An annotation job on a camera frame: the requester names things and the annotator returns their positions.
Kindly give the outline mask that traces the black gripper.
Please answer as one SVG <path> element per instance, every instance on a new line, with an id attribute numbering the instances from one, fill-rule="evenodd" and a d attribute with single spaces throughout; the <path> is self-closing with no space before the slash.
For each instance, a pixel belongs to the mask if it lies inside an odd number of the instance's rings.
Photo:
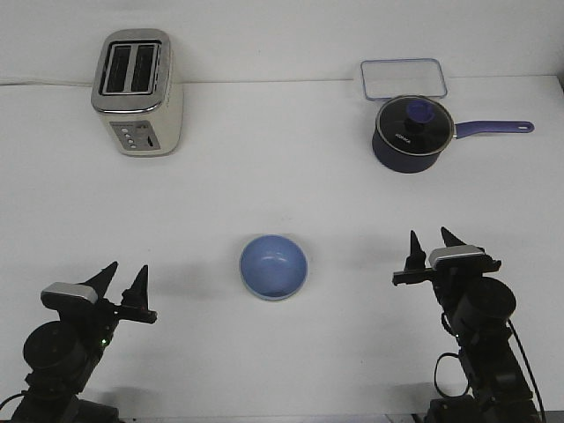
<path id="1" fill-rule="evenodd" d="M 465 242 L 441 227 L 441 236 L 447 248 L 464 246 Z M 393 273 L 394 286 L 414 285 L 425 281 L 432 283 L 434 295 L 442 308 L 454 308 L 462 299 L 468 285 L 486 273 L 497 272 L 501 260 L 479 259 L 470 264 L 442 264 L 437 269 L 426 268 L 426 252 L 419 243 L 416 233 L 410 231 L 410 251 L 405 259 L 404 271 Z"/>
<path id="2" fill-rule="evenodd" d="M 106 348 L 111 343 L 120 321 L 153 324 L 157 313 L 149 309 L 149 267 L 144 265 L 130 288 L 122 292 L 120 304 L 102 300 L 107 293 L 118 262 L 113 261 L 87 281 L 78 284 L 78 297 L 82 301 L 96 302 L 79 306 L 74 311 L 59 312 L 60 320 L 69 323 L 78 333 L 86 348 Z"/>

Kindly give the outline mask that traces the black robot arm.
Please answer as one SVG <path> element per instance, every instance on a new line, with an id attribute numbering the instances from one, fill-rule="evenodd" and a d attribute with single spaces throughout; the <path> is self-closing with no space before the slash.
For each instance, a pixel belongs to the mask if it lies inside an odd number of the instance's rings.
<path id="1" fill-rule="evenodd" d="M 517 340 L 510 317 L 516 297 L 493 273 L 501 261 L 467 244 L 447 228 L 444 245 L 426 254 L 410 234 L 410 253 L 395 286 L 430 282 L 442 308 L 441 322 L 458 345 L 454 353 L 466 378 L 464 392 L 444 391 L 431 401 L 424 422 L 544 422 L 538 385 L 526 357 L 518 359 L 509 342 Z"/>
<path id="2" fill-rule="evenodd" d="M 81 283 L 55 282 L 41 303 L 58 314 L 26 339 L 23 358 L 31 371 L 26 390 L 15 395 L 13 422 L 117 422 L 114 406 L 79 398 L 121 321 L 153 324 L 148 301 L 149 269 L 143 266 L 114 304 L 105 296 L 118 264 L 112 262 Z"/>

